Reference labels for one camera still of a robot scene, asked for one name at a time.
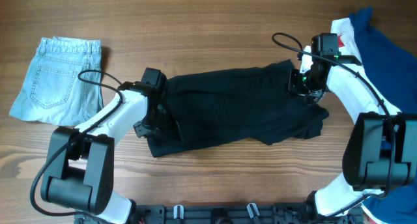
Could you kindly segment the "black shorts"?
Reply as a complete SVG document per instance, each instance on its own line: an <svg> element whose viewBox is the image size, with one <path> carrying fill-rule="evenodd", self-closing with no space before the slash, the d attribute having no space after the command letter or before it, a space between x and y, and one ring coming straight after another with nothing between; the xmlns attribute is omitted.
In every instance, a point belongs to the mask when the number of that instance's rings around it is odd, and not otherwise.
<svg viewBox="0 0 417 224"><path fill-rule="evenodd" d="M329 112L288 91L290 60L168 79L162 105L170 126L147 139L154 157L246 138L266 145L321 134Z"/></svg>

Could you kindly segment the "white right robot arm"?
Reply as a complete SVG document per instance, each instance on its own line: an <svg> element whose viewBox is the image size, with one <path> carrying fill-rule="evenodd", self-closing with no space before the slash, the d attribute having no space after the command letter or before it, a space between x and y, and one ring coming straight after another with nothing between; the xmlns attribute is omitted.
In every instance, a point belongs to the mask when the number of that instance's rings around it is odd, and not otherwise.
<svg viewBox="0 0 417 224"><path fill-rule="evenodd" d="M289 92L320 98L333 92L353 119L342 172L312 192L301 211L306 221L344 216L370 197L383 199L416 178L416 115L387 102L353 55L312 58L308 70L291 70Z"/></svg>

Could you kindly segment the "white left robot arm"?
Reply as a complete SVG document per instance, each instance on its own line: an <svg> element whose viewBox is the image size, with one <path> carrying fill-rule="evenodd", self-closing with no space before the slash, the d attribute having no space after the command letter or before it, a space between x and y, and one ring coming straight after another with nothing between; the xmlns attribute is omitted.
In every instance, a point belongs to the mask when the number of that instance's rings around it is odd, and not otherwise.
<svg viewBox="0 0 417 224"><path fill-rule="evenodd" d="M113 189L114 151L133 128L138 137L158 134L158 109L164 81L126 82L116 97L93 118L71 129L57 128L48 156L33 182L43 201L70 208L69 215L105 223L133 223L134 201Z"/></svg>

